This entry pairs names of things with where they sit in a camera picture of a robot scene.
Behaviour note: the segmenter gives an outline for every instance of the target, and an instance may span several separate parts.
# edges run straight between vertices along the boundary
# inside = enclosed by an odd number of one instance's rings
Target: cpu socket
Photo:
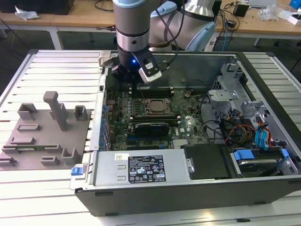
[[[148,116],[172,115],[168,99],[146,99],[145,113]]]

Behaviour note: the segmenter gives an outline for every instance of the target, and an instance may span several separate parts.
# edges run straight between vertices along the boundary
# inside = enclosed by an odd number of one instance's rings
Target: black plastic cover
[[[238,178],[225,145],[185,145],[184,152],[194,167],[192,180]]]

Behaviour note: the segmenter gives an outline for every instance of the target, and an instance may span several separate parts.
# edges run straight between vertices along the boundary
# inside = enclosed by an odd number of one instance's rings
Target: blue latch
[[[234,152],[234,157],[236,160],[255,159],[250,149],[237,150],[236,152]]]
[[[289,156],[289,154],[288,154],[288,152],[287,152],[286,149],[282,149],[282,150],[281,150],[281,153],[282,153],[282,155],[283,155],[284,158],[286,158],[286,157]]]
[[[262,147],[264,150],[268,149],[268,147],[265,146],[265,138],[267,137],[267,134],[268,133],[265,130],[261,130],[260,127],[257,128],[255,134],[255,144],[259,145],[259,147]]]
[[[82,167],[72,167],[71,176],[81,176],[81,175],[83,175]]]

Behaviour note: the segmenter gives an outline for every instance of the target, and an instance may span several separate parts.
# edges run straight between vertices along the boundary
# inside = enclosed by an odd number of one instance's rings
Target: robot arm
[[[185,7],[176,11],[176,5],[166,0],[113,0],[116,34],[121,70],[138,71],[144,83],[162,76],[168,65],[159,65],[149,51],[149,43],[166,43],[172,36],[158,16],[156,9],[168,24],[179,47],[200,51],[210,40],[215,24],[212,7],[214,0],[188,0]]]
[[[144,83],[162,76],[149,51],[151,12],[165,0],[113,0],[121,67],[138,69]]]

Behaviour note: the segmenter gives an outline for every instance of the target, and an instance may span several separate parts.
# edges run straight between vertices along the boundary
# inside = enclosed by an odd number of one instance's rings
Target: paper
[[[277,13],[277,17],[287,20],[292,14],[293,14],[293,12],[289,12],[287,10],[282,10]]]
[[[15,6],[16,8],[16,12],[15,15],[25,21],[27,21],[27,19],[36,19],[39,18],[38,13],[37,12],[27,12],[27,11],[23,11],[19,8],[17,8],[17,6]]]

